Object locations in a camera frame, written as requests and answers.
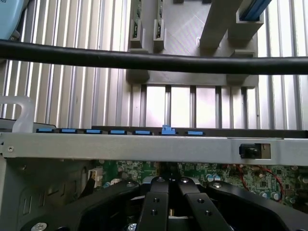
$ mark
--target blue clip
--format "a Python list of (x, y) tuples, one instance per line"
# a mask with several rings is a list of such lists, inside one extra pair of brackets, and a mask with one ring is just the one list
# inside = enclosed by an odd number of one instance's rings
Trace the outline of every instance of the blue clip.
[(188, 135), (193, 135), (193, 136), (202, 136), (203, 132), (202, 131), (188, 131)]
[(135, 131), (136, 135), (150, 135), (150, 131)]
[(52, 128), (38, 128), (37, 132), (52, 132)]
[(163, 125), (162, 135), (175, 135), (175, 129), (168, 125)]
[(111, 130), (110, 134), (113, 134), (113, 135), (125, 135), (125, 131), (124, 130)]
[(75, 133), (76, 129), (68, 129), (68, 128), (66, 128), (66, 129), (62, 129), (61, 132), (63, 132), (63, 133)]
[(88, 130), (86, 130), (86, 133), (90, 133), (90, 134), (100, 134), (100, 133), (101, 133), (101, 130), (88, 129)]

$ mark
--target metal chassis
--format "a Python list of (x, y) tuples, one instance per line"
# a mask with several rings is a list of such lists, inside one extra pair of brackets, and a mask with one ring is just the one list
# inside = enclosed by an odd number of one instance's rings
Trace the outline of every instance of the metal chassis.
[[(5, 158), (104, 159), (307, 166), (307, 139), (2, 133)], [(242, 159), (245, 143), (270, 144), (270, 159)]]

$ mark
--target blue connector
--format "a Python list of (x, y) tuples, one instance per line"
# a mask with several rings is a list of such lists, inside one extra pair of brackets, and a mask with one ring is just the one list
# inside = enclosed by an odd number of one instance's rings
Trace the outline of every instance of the blue connector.
[(175, 129), (168, 125), (163, 125), (162, 135), (175, 135)]
[(125, 135), (125, 131), (124, 130), (111, 130), (110, 134), (112, 134), (112, 135)]
[(86, 130), (87, 134), (100, 134), (101, 130), (88, 129)]
[(150, 131), (135, 131), (136, 135), (151, 135)]
[(203, 132), (202, 131), (188, 131), (187, 134), (192, 135), (192, 136), (202, 136)]
[(76, 133), (76, 129), (68, 129), (68, 128), (63, 128), (61, 129), (62, 133)]
[(52, 128), (38, 128), (37, 132), (53, 132)]

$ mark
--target corrugated metal panel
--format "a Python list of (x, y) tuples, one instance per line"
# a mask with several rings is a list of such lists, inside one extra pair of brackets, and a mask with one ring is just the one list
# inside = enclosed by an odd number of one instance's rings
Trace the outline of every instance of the corrugated metal panel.
[[(130, 0), (34, 0), (22, 41), (126, 51)], [(259, 57), (306, 56), (307, 0), (273, 0), (258, 32)], [(308, 129), (308, 77), (260, 76), (255, 89), (129, 86), (125, 70), (8, 62), (4, 95), (28, 95), (36, 121), (91, 125)], [(4, 106), (16, 118), (19, 108)]]

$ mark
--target mounting hole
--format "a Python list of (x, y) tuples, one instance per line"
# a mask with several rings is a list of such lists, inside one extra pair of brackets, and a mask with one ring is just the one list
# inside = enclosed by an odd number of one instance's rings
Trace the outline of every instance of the mounting hole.
[(206, 216), (211, 216), (211, 215), (212, 215), (212, 212), (210, 212), (210, 211), (207, 210), (207, 211), (205, 211), (205, 215), (206, 215)]
[(152, 216), (156, 216), (157, 214), (158, 214), (157, 210), (156, 209), (152, 209), (151, 215)]
[(60, 227), (55, 231), (69, 231), (70, 229), (68, 227)]

